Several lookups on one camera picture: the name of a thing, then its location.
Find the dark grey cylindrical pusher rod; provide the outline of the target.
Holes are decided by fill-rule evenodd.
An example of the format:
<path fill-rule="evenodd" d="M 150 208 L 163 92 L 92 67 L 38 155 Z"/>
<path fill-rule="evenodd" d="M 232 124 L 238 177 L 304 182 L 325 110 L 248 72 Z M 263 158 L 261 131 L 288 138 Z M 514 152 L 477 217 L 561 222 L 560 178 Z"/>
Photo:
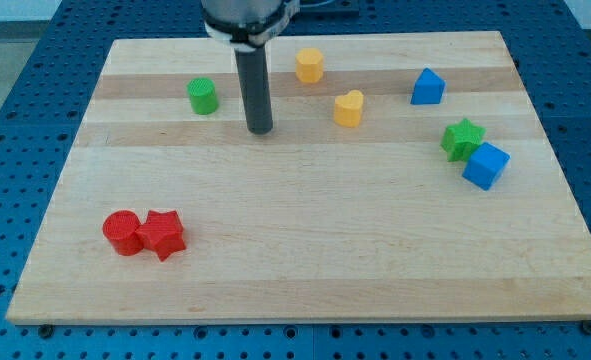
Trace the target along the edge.
<path fill-rule="evenodd" d="M 273 118 L 265 48 L 236 50 L 235 60 L 247 129 L 267 134 L 273 129 Z"/>

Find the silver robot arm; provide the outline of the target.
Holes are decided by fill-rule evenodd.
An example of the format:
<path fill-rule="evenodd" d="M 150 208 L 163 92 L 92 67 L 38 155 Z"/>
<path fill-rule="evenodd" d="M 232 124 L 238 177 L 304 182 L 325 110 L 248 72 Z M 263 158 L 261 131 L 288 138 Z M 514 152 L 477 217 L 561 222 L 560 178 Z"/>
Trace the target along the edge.
<path fill-rule="evenodd" d="M 299 0 L 202 0 L 208 35 L 233 48 L 247 129 L 273 129 L 265 45 L 299 12 Z"/>

